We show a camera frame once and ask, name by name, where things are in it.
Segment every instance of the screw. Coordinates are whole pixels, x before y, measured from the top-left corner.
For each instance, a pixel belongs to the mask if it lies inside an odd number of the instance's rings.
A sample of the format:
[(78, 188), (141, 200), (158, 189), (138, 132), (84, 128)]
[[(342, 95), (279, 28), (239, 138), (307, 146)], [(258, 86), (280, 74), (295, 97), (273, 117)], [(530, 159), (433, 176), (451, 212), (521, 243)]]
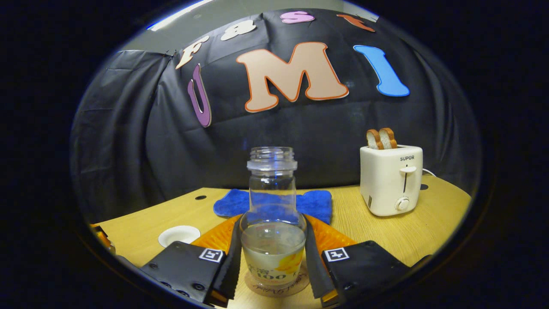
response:
[(204, 290), (204, 286), (201, 285), (200, 283), (193, 283), (193, 289), (197, 290), (197, 291), (203, 291)]

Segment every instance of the gray wall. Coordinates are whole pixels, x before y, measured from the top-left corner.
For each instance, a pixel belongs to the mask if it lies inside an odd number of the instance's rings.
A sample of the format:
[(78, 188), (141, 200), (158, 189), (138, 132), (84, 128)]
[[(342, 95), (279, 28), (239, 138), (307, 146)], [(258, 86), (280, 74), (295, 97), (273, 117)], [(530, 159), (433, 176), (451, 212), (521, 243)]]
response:
[(372, 21), (377, 19), (370, 12), (341, 0), (214, 0), (182, 15), (162, 29), (143, 31), (129, 40), (120, 50), (139, 49), (173, 53), (176, 49), (190, 45), (200, 35), (237, 19), (269, 10), (286, 8), (331, 9), (357, 14)]

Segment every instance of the white toaster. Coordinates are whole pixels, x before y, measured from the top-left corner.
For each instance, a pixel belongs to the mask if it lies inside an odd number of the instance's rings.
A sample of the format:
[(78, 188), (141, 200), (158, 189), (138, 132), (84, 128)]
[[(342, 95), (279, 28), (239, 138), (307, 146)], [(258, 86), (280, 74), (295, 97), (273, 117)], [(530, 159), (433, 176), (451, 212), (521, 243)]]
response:
[(360, 193), (377, 216), (405, 213), (416, 207), (423, 173), (423, 150), (360, 148)]

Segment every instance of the wooden table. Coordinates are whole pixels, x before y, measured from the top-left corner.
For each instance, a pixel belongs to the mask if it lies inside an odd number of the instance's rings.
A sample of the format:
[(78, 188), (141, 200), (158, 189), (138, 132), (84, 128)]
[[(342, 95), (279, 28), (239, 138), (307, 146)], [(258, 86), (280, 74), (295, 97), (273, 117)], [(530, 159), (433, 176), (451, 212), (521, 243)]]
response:
[[(435, 253), (458, 227), (467, 213), (470, 196), (458, 187), (431, 175), (422, 177), (428, 189), (419, 193), (416, 208), (392, 217), (376, 217), (369, 212), (359, 186), (327, 188), (332, 194), (331, 226), (357, 242), (374, 240), (402, 263), (412, 266)], [(298, 190), (303, 194), (310, 190)], [(141, 267), (164, 248), (158, 236), (177, 225), (192, 225), (205, 233), (225, 218), (214, 214), (213, 206), (228, 189), (202, 188), (173, 200), (119, 218), (100, 222), (116, 247), (116, 253)], [(228, 308), (321, 308), (311, 286), (284, 298), (259, 296), (248, 289), (244, 275), (248, 269), (244, 255), (235, 299)]]

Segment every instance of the blue letter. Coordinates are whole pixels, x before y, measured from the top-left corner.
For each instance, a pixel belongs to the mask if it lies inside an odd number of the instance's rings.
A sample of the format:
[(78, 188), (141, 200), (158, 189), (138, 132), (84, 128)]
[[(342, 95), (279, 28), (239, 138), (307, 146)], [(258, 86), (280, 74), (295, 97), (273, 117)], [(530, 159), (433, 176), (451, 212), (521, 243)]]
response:
[(395, 70), (391, 67), (385, 52), (377, 47), (354, 45), (353, 49), (363, 54), (370, 62), (370, 65), (378, 75), (379, 84), (377, 89), (379, 92), (390, 97), (404, 97), (410, 94), (410, 90), (400, 82), (396, 76)]

